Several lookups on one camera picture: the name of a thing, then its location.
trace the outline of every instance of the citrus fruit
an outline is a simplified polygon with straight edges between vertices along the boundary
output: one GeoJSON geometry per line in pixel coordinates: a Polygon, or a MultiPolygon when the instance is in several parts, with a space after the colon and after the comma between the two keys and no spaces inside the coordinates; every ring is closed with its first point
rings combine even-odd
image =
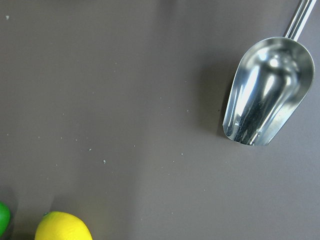
{"type": "Polygon", "coordinates": [[[10,221],[10,210],[2,202],[0,202],[0,237],[5,232],[10,221]]]}
{"type": "Polygon", "coordinates": [[[85,223],[74,215],[51,211],[43,216],[34,240],[92,240],[85,223]]]}

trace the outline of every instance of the metal scoop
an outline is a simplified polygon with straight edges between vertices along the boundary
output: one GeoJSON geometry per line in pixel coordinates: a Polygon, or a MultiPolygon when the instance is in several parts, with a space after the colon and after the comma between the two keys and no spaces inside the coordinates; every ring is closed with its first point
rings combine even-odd
{"type": "Polygon", "coordinates": [[[307,94],[315,65],[298,39],[316,0],[302,0],[284,37],[264,39],[241,59],[223,120],[225,135],[267,145],[307,94]]]}

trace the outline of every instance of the lime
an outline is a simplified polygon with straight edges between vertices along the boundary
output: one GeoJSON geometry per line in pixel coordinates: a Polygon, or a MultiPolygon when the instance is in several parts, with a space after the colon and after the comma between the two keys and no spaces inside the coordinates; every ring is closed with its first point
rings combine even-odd
{"type": "Polygon", "coordinates": [[[47,213],[39,223],[34,240],[92,240],[85,223],[61,211],[47,213]]]}
{"type": "Polygon", "coordinates": [[[2,202],[0,202],[0,237],[5,232],[10,221],[10,210],[2,202]]]}

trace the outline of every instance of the scoop handle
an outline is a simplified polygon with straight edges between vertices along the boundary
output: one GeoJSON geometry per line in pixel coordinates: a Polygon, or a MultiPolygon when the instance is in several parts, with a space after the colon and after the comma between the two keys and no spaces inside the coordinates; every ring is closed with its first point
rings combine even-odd
{"type": "Polygon", "coordinates": [[[284,34],[297,41],[317,0],[301,0],[284,34]]]}

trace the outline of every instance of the yellow lemon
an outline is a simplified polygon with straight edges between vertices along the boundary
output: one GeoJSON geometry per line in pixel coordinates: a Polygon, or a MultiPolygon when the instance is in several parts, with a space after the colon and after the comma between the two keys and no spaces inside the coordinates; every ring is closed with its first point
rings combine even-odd
{"type": "Polygon", "coordinates": [[[74,215],[51,211],[39,223],[34,240],[92,240],[85,223],[74,215]]]}

